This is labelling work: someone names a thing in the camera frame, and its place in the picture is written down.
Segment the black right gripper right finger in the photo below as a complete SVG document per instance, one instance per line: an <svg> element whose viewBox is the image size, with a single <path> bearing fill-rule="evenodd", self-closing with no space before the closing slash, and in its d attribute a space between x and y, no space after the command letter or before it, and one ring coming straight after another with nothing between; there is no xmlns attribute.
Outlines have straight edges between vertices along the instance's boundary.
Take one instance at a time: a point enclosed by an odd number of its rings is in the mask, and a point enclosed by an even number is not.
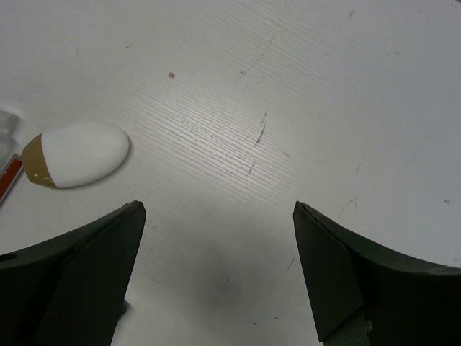
<svg viewBox="0 0 461 346"><path fill-rule="evenodd" d="M305 203L295 238L325 345L458 345L460 269L401 254Z"/></svg>

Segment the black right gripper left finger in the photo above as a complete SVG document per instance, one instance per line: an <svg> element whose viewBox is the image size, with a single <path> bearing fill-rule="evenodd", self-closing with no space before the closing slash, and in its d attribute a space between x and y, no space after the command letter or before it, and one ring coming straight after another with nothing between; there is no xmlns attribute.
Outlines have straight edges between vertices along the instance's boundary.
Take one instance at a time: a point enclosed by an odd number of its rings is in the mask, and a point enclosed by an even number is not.
<svg viewBox="0 0 461 346"><path fill-rule="evenodd" d="M110 345L143 236L140 201L1 256L2 345Z"/></svg>

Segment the red lip gloss tube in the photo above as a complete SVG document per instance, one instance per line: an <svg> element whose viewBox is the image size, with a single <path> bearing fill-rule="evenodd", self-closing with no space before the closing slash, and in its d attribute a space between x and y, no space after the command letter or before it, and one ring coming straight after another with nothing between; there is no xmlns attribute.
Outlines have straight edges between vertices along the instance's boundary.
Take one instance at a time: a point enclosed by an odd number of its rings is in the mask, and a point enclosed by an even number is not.
<svg viewBox="0 0 461 346"><path fill-rule="evenodd" d="M13 188L16 181L19 179L23 172L23 160L19 154L14 154L9 160L8 164L4 167L1 172L0 180L0 205L4 204L4 201L8 197L11 189Z"/></svg>

